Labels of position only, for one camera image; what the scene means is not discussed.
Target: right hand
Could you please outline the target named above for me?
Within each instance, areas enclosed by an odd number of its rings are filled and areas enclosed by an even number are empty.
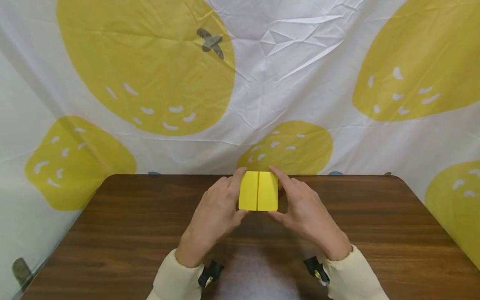
[[[286,214],[277,211],[268,214],[286,228],[316,244],[327,259],[340,261],[346,258],[352,251],[352,245],[318,194],[305,182],[291,179],[274,167],[270,167],[270,170],[278,177],[287,193],[288,211]]]

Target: yellow lemon print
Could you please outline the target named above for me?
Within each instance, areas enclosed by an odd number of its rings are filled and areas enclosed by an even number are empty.
[[[408,0],[363,62],[354,106],[377,121],[403,121],[480,100],[480,2]]]
[[[425,203],[480,269],[480,160],[440,172],[428,186]]]
[[[92,94],[137,128],[188,135],[225,113],[234,50],[203,0],[59,0],[57,19]]]
[[[333,139],[323,127],[303,121],[289,121],[273,129],[238,160],[237,167],[268,171],[269,166],[287,174],[317,174],[330,160]]]
[[[125,146],[75,116],[58,119],[25,165],[28,180],[53,208],[64,211],[82,209],[108,176],[136,170]]]

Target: hand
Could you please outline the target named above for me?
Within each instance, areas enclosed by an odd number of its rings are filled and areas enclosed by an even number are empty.
[[[352,251],[347,235],[332,219],[318,194],[305,182],[290,179],[280,170],[270,167],[278,177],[288,198],[286,214],[268,214],[285,227],[316,244],[331,261],[340,261]]]
[[[246,170],[239,168],[233,176],[220,178],[204,193],[175,253],[181,265],[199,266],[212,247],[248,214],[246,210],[236,210]]]

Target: wooden table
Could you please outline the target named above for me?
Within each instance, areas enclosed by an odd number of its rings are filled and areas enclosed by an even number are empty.
[[[23,299],[145,299],[163,258],[218,178],[109,177]],[[391,300],[480,299],[480,272],[399,178],[297,178],[319,193]],[[282,197],[280,210],[285,206]],[[328,299],[302,263],[314,253],[265,214],[251,213],[212,251],[226,269],[203,299]]]

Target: cream sleeve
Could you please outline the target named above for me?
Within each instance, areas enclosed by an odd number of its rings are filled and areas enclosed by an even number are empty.
[[[342,261],[323,261],[333,300],[388,300],[377,276],[357,247]]]
[[[163,260],[147,300],[199,300],[202,296],[198,278],[204,271],[204,265],[190,269],[179,264],[175,258],[176,250]]]
[[[353,251],[342,261],[323,261],[330,278],[328,296],[334,300],[388,300],[377,276],[367,260],[353,246]],[[198,278],[204,265],[189,269],[177,262],[175,250],[160,266],[147,300],[199,300],[202,289]]]

